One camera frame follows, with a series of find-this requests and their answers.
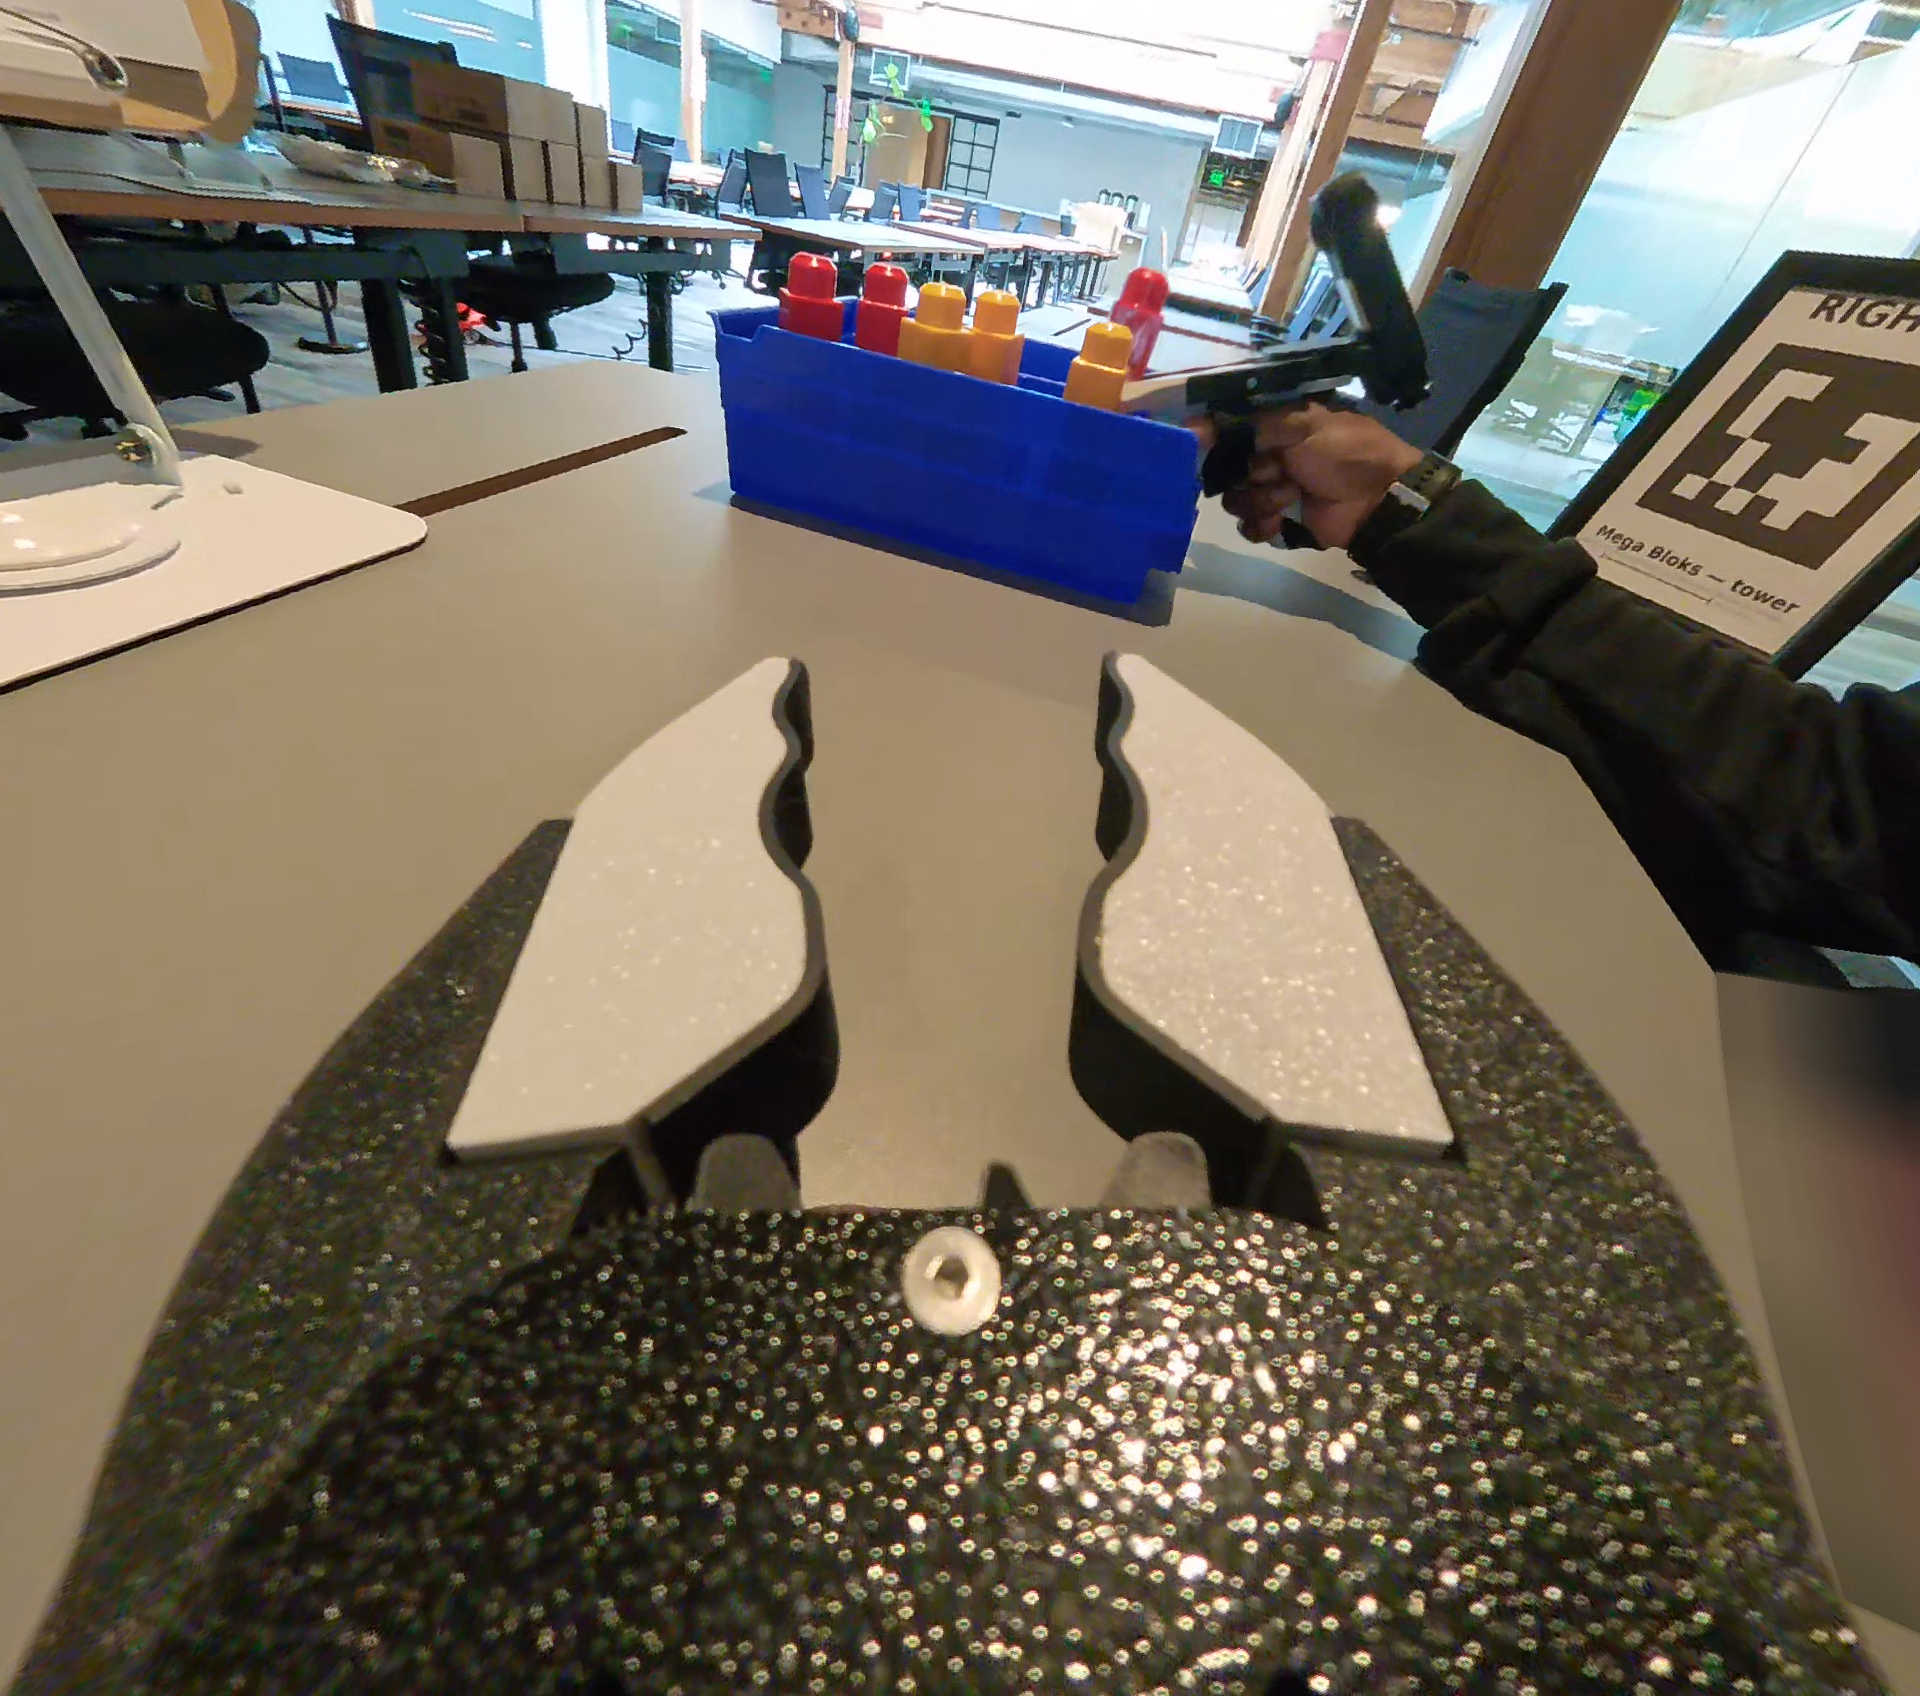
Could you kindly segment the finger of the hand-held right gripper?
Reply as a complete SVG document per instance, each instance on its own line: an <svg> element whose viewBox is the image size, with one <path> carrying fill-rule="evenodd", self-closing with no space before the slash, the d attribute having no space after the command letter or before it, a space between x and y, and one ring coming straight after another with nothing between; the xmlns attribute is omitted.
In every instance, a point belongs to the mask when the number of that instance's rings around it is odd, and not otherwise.
<svg viewBox="0 0 1920 1696"><path fill-rule="evenodd" d="M1284 348L1210 349L1198 364L1148 372L1120 393L1123 414L1252 414L1277 391L1269 386L1284 364Z"/></svg>

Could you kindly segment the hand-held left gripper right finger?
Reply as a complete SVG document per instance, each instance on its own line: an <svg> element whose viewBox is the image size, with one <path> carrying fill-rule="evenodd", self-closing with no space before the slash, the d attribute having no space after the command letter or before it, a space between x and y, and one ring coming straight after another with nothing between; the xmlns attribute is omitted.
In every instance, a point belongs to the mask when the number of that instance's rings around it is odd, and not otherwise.
<svg viewBox="0 0 1920 1696"><path fill-rule="evenodd" d="M1103 663L1070 1075L1120 1207L1316 1208L1305 1149L1446 1160L1453 1125L1308 780L1137 653Z"/></svg>

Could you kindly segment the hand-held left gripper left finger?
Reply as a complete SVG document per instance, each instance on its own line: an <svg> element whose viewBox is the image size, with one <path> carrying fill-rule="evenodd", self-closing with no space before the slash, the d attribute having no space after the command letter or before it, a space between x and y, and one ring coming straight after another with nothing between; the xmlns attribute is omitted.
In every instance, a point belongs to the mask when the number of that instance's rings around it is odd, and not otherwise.
<svg viewBox="0 0 1920 1696"><path fill-rule="evenodd" d="M580 801L464 1098L462 1164L617 1156L648 1204L797 1204L838 1085L810 683L763 659Z"/></svg>

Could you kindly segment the pile of mega block stacks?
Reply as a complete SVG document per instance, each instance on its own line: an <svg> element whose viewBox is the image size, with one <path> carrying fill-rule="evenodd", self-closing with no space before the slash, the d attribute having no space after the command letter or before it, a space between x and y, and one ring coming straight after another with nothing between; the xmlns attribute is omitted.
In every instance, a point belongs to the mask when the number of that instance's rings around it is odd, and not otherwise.
<svg viewBox="0 0 1920 1696"><path fill-rule="evenodd" d="M1120 295L1109 316L1082 330L1081 349L1053 377L1028 364L1021 296L926 282L908 299L905 269L890 260L869 265L858 295L838 295L840 269L826 255L801 250L788 260L780 288L777 328L788 336L850 341L858 349L903 364L921 364L1002 388L1053 393L1064 403L1116 414L1128 385L1144 381L1165 330L1165 277L1150 272Z"/></svg>

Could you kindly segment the person's right forearm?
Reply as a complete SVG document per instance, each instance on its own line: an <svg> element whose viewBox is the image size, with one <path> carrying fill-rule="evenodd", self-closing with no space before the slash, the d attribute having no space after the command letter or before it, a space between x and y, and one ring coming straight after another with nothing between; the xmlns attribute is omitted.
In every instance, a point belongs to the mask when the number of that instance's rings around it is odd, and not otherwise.
<svg viewBox="0 0 1920 1696"><path fill-rule="evenodd" d="M1422 627L1422 672L1571 762L1706 961L1915 961L1915 687L1794 681L1603 581L1481 484L1404 497L1352 553Z"/></svg>

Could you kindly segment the person's right hand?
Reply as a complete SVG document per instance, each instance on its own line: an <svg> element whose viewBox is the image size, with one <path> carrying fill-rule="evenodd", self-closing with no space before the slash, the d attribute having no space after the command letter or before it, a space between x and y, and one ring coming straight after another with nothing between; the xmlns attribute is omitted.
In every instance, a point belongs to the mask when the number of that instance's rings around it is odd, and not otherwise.
<svg viewBox="0 0 1920 1696"><path fill-rule="evenodd" d="M1277 542L1293 518L1320 551L1348 551L1428 456L1346 404L1303 403L1255 418L1255 450L1221 505L1249 542Z"/></svg>

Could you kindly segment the black fabric chair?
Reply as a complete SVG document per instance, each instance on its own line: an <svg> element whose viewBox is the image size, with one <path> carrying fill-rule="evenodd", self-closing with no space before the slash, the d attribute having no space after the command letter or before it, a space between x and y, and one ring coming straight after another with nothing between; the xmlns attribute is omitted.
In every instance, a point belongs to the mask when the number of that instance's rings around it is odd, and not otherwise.
<svg viewBox="0 0 1920 1696"><path fill-rule="evenodd" d="M1561 304L1567 282L1506 290L1446 269L1418 311L1428 348L1428 397L1396 416L1399 435L1452 456L1506 388Z"/></svg>

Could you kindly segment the black wristwatch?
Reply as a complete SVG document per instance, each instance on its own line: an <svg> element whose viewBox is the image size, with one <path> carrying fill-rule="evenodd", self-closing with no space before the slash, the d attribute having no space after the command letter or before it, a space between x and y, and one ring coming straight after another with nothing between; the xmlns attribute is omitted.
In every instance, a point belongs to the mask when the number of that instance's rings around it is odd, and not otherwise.
<svg viewBox="0 0 1920 1696"><path fill-rule="evenodd" d="M1380 524L1387 534L1399 534L1415 526L1457 484L1457 466L1445 456L1428 452L1387 484L1371 522Z"/></svg>

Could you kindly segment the wooden pillar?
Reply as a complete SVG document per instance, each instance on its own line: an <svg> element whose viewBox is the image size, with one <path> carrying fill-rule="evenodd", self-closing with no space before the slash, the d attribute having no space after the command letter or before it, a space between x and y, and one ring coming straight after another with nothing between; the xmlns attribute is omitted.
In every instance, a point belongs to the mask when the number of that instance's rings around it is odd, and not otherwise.
<svg viewBox="0 0 1920 1696"><path fill-rule="evenodd" d="M1571 223L1685 0L1531 0L1411 282L1449 269L1529 290Z"/></svg>
<svg viewBox="0 0 1920 1696"><path fill-rule="evenodd" d="M1308 53L1282 142L1256 197L1245 251L1255 311L1284 318L1308 268L1310 200L1331 177L1393 0L1334 0Z"/></svg>

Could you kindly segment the nested blue plastic bins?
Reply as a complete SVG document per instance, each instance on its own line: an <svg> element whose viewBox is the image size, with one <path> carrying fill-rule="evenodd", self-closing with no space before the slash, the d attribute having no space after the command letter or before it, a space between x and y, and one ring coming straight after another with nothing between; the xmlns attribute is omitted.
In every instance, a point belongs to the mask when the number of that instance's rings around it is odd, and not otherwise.
<svg viewBox="0 0 1920 1696"><path fill-rule="evenodd" d="M781 330L713 348L745 505L1114 605L1185 566L1199 452L1180 424Z"/></svg>

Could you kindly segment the black framed tag sign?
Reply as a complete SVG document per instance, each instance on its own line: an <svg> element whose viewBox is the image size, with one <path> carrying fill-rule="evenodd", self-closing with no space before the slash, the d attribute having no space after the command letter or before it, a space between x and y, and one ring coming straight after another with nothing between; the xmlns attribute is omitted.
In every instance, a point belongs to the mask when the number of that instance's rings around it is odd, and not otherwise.
<svg viewBox="0 0 1920 1696"><path fill-rule="evenodd" d="M1549 529L1808 677L1918 566L1918 264L1784 251Z"/></svg>

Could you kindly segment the wooden office desk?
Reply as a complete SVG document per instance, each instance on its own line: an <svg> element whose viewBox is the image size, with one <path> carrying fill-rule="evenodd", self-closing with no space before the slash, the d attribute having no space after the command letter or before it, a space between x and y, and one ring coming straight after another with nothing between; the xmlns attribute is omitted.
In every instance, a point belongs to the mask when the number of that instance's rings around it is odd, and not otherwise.
<svg viewBox="0 0 1920 1696"><path fill-rule="evenodd" d="M354 285L384 393L464 383L459 285L485 243L521 233L512 202L301 172L279 153L126 133L4 128L107 291Z"/></svg>
<svg viewBox="0 0 1920 1696"><path fill-rule="evenodd" d="M649 205L638 214L608 214L580 204L547 204L520 211L520 228L506 243L532 251L559 277L626 277L640 282L645 304L645 360L671 373L676 366L669 280L717 277L732 269L737 247L759 240L753 223L712 219Z"/></svg>

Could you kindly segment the stack of cardboard boxes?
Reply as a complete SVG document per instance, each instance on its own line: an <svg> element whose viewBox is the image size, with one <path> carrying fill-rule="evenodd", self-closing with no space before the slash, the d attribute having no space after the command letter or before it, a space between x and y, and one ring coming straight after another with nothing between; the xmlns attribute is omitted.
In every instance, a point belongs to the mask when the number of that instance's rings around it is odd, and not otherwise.
<svg viewBox="0 0 1920 1696"><path fill-rule="evenodd" d="M485 202L638 214L648 180L615 157L610 116L573 92L454 63L399 65L362 104L371 148Z"/></svg>

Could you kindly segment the clear acrylic stand leg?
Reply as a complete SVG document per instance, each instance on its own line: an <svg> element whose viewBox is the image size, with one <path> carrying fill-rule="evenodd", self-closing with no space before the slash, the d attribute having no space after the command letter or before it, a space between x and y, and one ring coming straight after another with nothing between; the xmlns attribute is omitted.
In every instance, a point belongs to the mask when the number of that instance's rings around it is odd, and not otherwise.
<svg viewBox="0 0 1920 1696"><path fill-rule="evenodd" d="M83 269L65 243L50 207L46 205L36 172L29 171L8 124L2 127L2 205L14 237L19 240L40 285L49 291L61 320L90 364L107 403L126 424L128 446L144 452L157 482L173 493L184 490L178 448L167 433L157 404L144 386L123 342L111 324L104 304L83 277Z"/></svg>

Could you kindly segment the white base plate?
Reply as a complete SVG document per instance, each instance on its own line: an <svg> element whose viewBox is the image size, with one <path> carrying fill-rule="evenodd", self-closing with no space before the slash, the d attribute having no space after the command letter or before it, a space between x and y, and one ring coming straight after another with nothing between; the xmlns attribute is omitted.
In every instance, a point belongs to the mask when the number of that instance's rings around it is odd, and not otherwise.
<svg viewBox="0 0 1920 1696"><path fill-rule="evenodd" d="M4 690L420 547L427 524L249 461L4 460Z"/></svg>

